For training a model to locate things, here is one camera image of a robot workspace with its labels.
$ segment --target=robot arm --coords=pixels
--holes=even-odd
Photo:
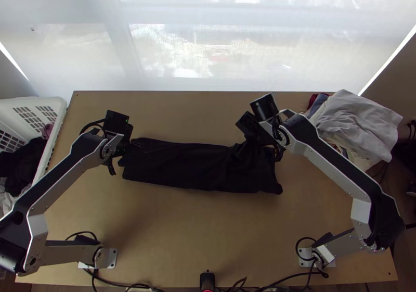
[[[83,268],[115,266],[116,250],[104,249],[96,239],[83,235],[71,241],[46,239],[45,211],[87,169],[106,164],[112,173],[112,157],[120,155],[129,142],[133,127],[127,123],[127,116],[108,111],[101,121],[104,137],[97,135],[98,129],[79,135],[67,157],[24,193],[0,220],[1,267],[23,276],[40,266],[73,261],[81,262]]]
[[[288,109],[279,112],[271,94],[250,105],[254,115],[246,112],[237,123],[246,137],[254,137],[261,145],[274,145],[305,156],[353,198],[353,228],[335,236],[327,233],[306,248],[306,254],[317,259],[318,267],[355,251],[378,253],[394,243],[405,229],[394,198],[323,141],[302,114]],[[310,263],[302,261],[302,265],[309,267]]]

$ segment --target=white wall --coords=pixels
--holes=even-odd
[[[399,136],[409,135],[406,123],[416,119],[416,34],[374,79],[362,96],[402,115]]]
[[[27,79],[0,52],[0,99],[38,96]]]

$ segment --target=grey cloth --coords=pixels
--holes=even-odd
[[[346,90],[336,92],[324,105],[316,124],[322,138],[368,160],[391,161],[401,115]]]

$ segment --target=pile of clothes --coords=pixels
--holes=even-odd
[[[306,117],[319,136],[363,171],[390,162],[402,116],[364,97],[340,90],[314,95]]]
[[[10,212],[16,200],[32,186],[52,129],[53,124],[47,124],[41,137],[13,153],[0,153],[0,217]]]

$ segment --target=dark clothing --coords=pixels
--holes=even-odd
[[[275,150],[250,142],[232,147],[133,139],[119,166],[123,178],[205,191],[281,194]]]
[[[39,137],[13,153],[0,153],[0,177],[7,177],[4,185],[6,192],[17,197],[23,188],[32,183],[46,142]]]

